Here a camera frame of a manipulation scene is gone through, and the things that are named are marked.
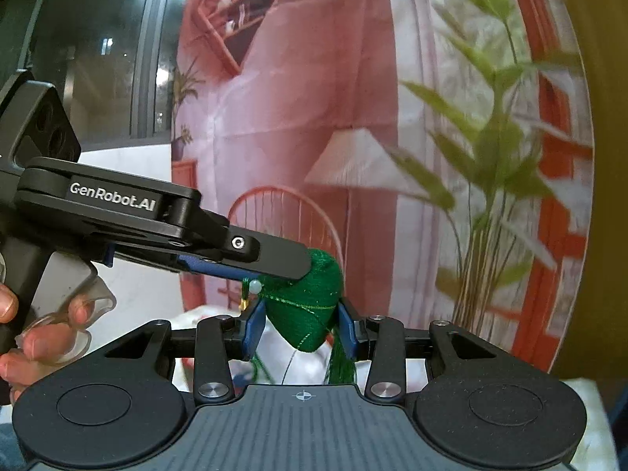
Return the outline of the person left hand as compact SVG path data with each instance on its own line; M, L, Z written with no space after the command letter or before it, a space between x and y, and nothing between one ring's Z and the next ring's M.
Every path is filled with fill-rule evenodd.
M84 325L94 312L94 301L79 294L69 303L68 322L34 327L21 335L21 347L1 355L1 378L9 385L14 404L29 386L48 375L51 366L69 354L77 340L77 325Z

